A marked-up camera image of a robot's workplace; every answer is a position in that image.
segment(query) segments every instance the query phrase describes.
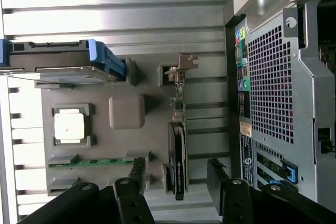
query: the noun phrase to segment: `ventilation grille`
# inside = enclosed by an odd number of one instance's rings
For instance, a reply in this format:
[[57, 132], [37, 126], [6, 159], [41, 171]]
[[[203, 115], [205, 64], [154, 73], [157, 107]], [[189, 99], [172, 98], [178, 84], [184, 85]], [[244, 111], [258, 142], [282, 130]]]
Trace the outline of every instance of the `ventilation grille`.
[[290, 54], [281, 26], [248, 44], [253, 129], [293, 144]]
[[263, 150], [264, 152], [267, 152], [268, 154], [271, 154], [271, 155], [273, 155], [273, 156], [275, 156], [275, 157], [277, 157], [277, 158], [279, 158], [279, 159], [282, 159], [282, 158], [283, 158], [283, 156], [282, 156], [281, 153], [279, 153], [279, 152], [273, 150], [272, 148], [267, 147], [267, 146], [264, 145], [264, 144], [260, 144], [260, 143], [256, 142], [256, 145], [257, 145], [257, 147], [258, 147], [259, 149]]

